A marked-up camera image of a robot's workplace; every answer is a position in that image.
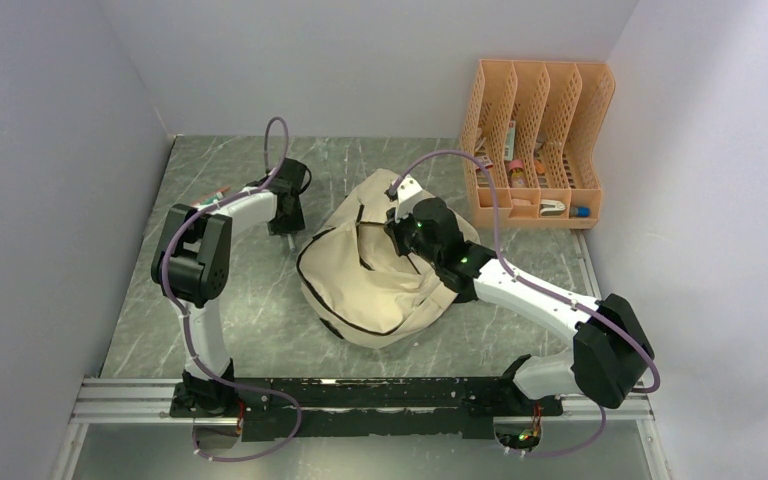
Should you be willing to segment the orange green white marker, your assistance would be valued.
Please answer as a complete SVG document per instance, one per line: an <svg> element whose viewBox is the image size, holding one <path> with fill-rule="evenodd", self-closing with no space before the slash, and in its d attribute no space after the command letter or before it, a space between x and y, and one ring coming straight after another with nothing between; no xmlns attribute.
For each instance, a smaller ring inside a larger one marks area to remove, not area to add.
<svg viewBox="0 0 768 480"><path fill-rule="evenodd" d="M207 205L211 205L211 204L214 204L214 203L218 203L221 200L225 199L228 196L229 192L230 192L230 188L229 187L218 189L218 190L212 192L211 194L206 195L205 197L201 198L198 201L197 205L199 207L201 207L201 206L207 206Z"/></svg>

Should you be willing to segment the beige canvas backpack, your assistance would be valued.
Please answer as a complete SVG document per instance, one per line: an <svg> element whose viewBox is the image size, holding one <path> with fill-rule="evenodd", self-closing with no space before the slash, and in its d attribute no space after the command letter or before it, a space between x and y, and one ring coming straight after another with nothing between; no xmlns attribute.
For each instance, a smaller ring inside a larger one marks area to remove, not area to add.
<svg viewBox="0 0 768 480"><path fill-rule="evenodd" d="M324 325L372 349L425 329L456 299L427 261L398 255L385 231L396 177L378 169L353 188L296 261L302 293Z"/></svg>

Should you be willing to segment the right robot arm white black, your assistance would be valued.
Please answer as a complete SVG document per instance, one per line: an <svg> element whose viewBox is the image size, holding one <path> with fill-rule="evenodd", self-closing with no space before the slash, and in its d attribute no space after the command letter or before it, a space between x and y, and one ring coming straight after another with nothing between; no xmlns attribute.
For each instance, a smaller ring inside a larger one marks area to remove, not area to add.
<svg viewBox="0 0 768 480"><path fill-rule="evenodd" d="M457 299L503 307L567 343L565 352L525 356L510 366L499 389L510 413L568 394L617 409L654 362L627 299L579 295L514 268L494 250L466 239L454 212L437 197L389 209L385 230L399 255L426 261Z"/></svg>

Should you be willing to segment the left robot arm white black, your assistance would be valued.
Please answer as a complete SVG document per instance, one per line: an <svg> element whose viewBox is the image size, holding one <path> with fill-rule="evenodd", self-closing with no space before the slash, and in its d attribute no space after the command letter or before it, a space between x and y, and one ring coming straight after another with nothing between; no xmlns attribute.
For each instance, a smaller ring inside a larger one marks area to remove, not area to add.
<svg viewBox="0 0 768 480"><path fill-rule="evenodd" d="M237 400L219 313L232 241L258 225L273 236L304 230L300 197L311 179L305 164L286 158L238 192L197 205L176 204L167 212L151 278L176 310L185 336L184 391L211 415L228 413Z"/></svg>

